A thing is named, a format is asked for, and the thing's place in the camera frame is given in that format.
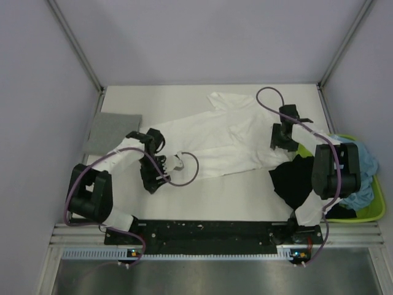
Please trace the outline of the white daisy print t shirt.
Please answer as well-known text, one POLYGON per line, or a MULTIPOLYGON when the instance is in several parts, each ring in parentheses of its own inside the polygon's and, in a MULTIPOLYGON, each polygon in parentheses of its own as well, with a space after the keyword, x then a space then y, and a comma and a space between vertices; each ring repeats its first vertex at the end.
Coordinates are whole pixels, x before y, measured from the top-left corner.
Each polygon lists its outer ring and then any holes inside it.
POLYGON ((164 155, 179 152, 184 168, 171 174, 174 183, 217 178, 291 161, 294 153, 270 147, 277 116, 247 95, 213 92, 212 111, 158 124, 166 140, 164 155))

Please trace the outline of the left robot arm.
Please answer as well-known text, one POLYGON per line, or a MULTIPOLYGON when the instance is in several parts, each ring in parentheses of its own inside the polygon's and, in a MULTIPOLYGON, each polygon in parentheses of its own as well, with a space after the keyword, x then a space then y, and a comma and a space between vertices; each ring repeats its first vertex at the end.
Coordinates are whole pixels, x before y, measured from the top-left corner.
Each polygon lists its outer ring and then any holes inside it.
POLYGON ((67 210, 87 219, 88 222, 118 229, 125 243, 139 238, 139 229, 132 225, 134 217, 114 205, 112 179, 129 166, 138 163, 144 189, 155 193, 170 176, 165 173, 166 156, 156 154, 165 146, 165 138, 157 129, 147 133, 130 132, 122 142, 88 168, 78 164, 71 175, 67 210))

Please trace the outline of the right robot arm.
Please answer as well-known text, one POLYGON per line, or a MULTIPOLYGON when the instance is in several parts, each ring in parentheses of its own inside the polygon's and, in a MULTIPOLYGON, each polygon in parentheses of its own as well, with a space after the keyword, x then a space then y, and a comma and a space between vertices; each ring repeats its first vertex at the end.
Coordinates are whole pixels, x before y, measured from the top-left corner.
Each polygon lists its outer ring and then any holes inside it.
POLYGON ((338 202, 361 187, 359 150, 356 144, 336 140, 300 118, 294 104, 279 108, 280 122, 273 125, 271 148, 310 153, 297 154, 269 172, 275 193, 293 210, 286 225, 272 236, 280 245, 301 243, 338 202))

